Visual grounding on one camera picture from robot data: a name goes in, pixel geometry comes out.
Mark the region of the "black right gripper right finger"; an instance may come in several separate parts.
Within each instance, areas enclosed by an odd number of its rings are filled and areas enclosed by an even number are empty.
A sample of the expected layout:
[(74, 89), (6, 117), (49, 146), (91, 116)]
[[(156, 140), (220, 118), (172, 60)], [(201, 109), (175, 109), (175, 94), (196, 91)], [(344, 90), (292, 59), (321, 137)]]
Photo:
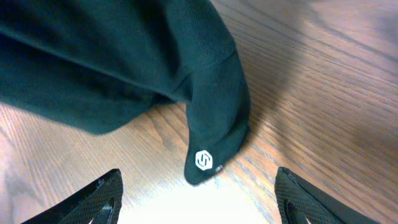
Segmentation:
[(283, 224), (377, 224), (286, 167), (278, 168), (275, 196)]

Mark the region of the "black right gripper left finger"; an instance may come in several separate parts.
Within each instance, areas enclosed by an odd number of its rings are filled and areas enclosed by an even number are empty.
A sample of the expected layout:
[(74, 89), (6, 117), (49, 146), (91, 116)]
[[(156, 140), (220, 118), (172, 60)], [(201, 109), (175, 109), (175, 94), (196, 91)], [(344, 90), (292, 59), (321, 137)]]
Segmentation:
[(111, 169), (62, 202), (23, 224), (117, 224), (122, 196), (121, 171)]

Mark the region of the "black polo shirt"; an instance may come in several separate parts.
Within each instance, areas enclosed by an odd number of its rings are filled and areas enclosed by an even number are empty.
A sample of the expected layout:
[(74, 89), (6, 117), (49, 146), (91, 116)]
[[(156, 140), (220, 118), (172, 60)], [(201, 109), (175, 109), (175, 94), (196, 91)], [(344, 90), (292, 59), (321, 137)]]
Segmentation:
[(209, 1), (2, 1), (1, 101), (93, 134), (183, 102), (192, 185), (249, 132), (236, 44)]

